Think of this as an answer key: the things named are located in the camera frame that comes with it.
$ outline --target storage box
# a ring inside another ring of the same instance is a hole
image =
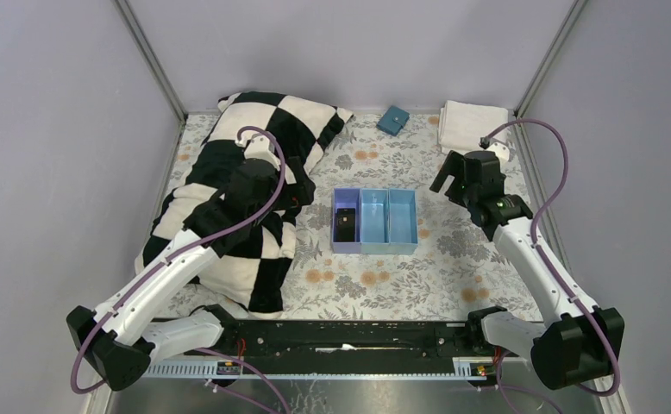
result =
[[[355,209],[355,241],[336,241],[336,211]],[[337,254],[413,254],[417,197],[413,190],[336,188],[330,241]]]

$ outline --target table surface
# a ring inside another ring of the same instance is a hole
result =
[[[437,146],[438,116],[412,115],[398,136],[376,129],[380,115],[354,116],[310,173],[313,205],[298,216],[297,250],[282,286],[288,319],[465,320],[495,304],[517,317],[541,320],[516,270],[496,251],[469,214],[429,190],[445,155]],[[195,161],[216,115],[191,115],[168,190]],[[529,203],[515,144],[503,163],[506,193]],[[333,254],[329,235],[334,187],[406,188],[417,192],[419,246],[412,255]],[[187,285],[159,314],[181,317],[200,304],[248,314],[223,295]]]

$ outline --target blue wallet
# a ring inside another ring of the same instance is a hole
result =
[[[409,121],[409,112],[392,106],[379,119],[376,128],[386,132],[389,135],[396,135],[402,130],[406,122]]]

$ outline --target gray floor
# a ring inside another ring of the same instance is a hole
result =
[[[520,361],[506,362],[504,379],[506,384],[528,387],[550,396],[565,414],[602,412],[597,398],[576,387],[558,392],[547,390]],[[478,393],[462,381],[298,380],[275,381],[275,385],[288,399],[292,412],[297,414],[511,412],[500,393]],[[240,380],[231,387],[281,410],[277,398],[259,380]],[[517,392],[508,394],[521,412],[555,412],[549,404],[541,406],[542,402],[537,398]],[[141,379],[127,390],[116,393],[108,411],[109,414],[213,412],[264,411],[220,392],[214,394],[198,379]]]

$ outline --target light blue bin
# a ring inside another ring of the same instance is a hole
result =
[[[361,189],[361,252],[389,254],[389,191]]]
[[[417,195],[414,190],[389,190],[389,253],[413,254],[417,249]]]

